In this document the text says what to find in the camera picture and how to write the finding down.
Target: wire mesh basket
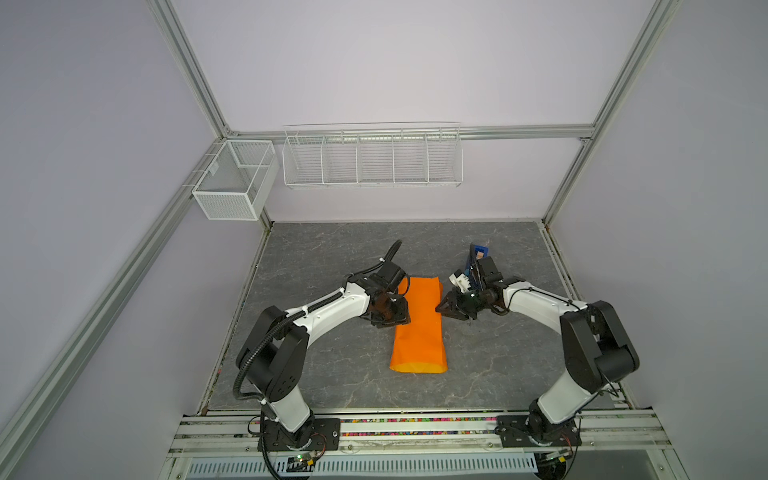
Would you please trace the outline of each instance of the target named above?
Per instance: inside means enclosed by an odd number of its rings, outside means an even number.
[[[291,188],[414,187],[462,182],[457,124],[344,130],[286,127],[285,182]]]
[[[192,194],[211,220],[259,220],[279,169],[271,141],[227,140]]]

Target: orange fabric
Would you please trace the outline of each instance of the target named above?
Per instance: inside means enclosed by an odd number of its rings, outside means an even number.
[[[403,280],[400,292],[406,290],[406,285],[407,280]],[[411,323],[395,327],[390,369],[403,373],[443,373],[448,370],[442,344],[442,316],[435,311],[441,298],[440,279],[411,277],[411,288],[406,293]]]

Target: ventilation grille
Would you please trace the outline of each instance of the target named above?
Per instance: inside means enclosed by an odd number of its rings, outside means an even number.
[[[306,477],[306,473],[286,473],[286,456],[273,464],[284,477]],[[465,453],[455,455],[328,455],[319,462],[313,477],[340,476],[443,476],[469,473],[536,473],[532,453]],[[261,457],[196,458],[188,479],[267,478]]]

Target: black mounting plate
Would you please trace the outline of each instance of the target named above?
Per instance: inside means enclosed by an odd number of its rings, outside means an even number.
[[[290,440],[285,436],[283,428],[278,422],[273,422],[267,418],[262,417],[259,430],[262,432],[264,442],[266,443],[266,449],[269,452],[295,452],[287,447]],[[341,436],[340,419],[315,419],[312,425],[312,433],[320,433],[325,436],[326,451],[339,449],[339,437]],[[323,449],[323,437],[320,435],[310,436],[311,443],[304,449],[307,450],[322,450]]]
[[[499,415],[496,417],[496,433],[502,437],[502,447],[540,447],[525,434],[525,421],[528,414],[524,415]],[[555,439],[550,445],[552,447],[567,447],[568,442],[571,446],[581,445],[581,436],[579,432],[574,432],[571,428],[562,429],[562,436]]]

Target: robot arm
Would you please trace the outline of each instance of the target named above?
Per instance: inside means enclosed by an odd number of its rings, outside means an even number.
[[[473,258],[468,276],[451,275],[455,287],[438,313],[457,319],[476,319],[490,309],[497,315],[522,313],[562,335],[565,372],[529,409],[522,432],[540,445],[558,439],[575,425],[573,418],[610,382],[637,370],[640,360],[614,308],[606,302],[565,299],[512,277],[504,281],[491,257]]]
[[[410,322],[408,303],[398,293],[407,275],[392,262],[401,243],[396,241],[377,265],[350,274],[344,287],[307,305],[286,311],[270,306],[259,315],[237,356],[240,371],[233,394],[238,399],[258,398],[265,415],[280,424],[288,445],[301,448],[312,430],[314,415],[297,386],[307,347],[356,317],[378,328]],[[244,379],[258,392],[241,392]]]

